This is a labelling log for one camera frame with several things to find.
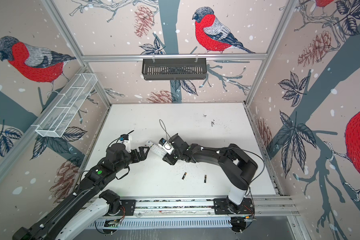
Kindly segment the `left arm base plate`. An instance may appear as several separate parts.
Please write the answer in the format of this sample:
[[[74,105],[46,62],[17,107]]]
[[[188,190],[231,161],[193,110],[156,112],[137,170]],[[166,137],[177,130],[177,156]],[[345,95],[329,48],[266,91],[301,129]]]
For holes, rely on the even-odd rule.
[[[117,200],[109,205],[108,216],[133,216],[136,200]]]

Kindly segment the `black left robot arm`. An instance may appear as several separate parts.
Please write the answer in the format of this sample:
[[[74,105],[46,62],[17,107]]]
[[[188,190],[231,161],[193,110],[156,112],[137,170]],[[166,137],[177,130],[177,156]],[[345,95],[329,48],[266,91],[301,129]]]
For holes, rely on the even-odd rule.
[[[79,210],[92,197],[100,193],[116,174],[128,169],[129,165],[139,163],[147,158],[149,147],[127,151],[126,146],[121,143],[111,145],[106,150],[106,156],[99,160],[80,181],[68,197],[55,207],[44,218],[33,224],[29,229],[21,227],[18,229],[13,240],[54,240],[63,228],[79,212]]]

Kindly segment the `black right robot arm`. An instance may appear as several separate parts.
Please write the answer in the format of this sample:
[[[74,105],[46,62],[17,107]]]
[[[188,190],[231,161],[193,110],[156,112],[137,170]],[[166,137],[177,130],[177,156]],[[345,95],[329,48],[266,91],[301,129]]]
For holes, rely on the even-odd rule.
[[[188,145],[179,135],[169,140],[160,139],[159,146],[167,153],[163,161],[175,165],[177,161],[187,163],[206,163],[219,166],[233,184],[228,202],[239,206],[249,190],[258,164],[235,144],[225,148],[208,148],[198,144]]]

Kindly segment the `white remote control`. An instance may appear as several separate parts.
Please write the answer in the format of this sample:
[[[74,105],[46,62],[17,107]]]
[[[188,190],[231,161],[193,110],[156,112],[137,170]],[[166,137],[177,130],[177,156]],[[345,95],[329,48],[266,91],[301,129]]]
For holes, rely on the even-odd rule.
[[[151,152],[155,153],[157,156],[161,158],[163,158],[167,154],[167,152],[163,148],[159,147],[158,145],[154,144],[151,141],[147,141],[145,143],[145,146],[149,147]]]

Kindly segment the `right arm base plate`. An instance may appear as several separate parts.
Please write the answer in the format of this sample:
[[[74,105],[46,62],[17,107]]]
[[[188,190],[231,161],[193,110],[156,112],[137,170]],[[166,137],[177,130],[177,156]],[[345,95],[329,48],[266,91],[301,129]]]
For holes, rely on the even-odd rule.
[[[244,198],[239,205],[229,198],[213,199],[212,208],[216,215],[253,215],[255,212],[253,201],[248,198]]]

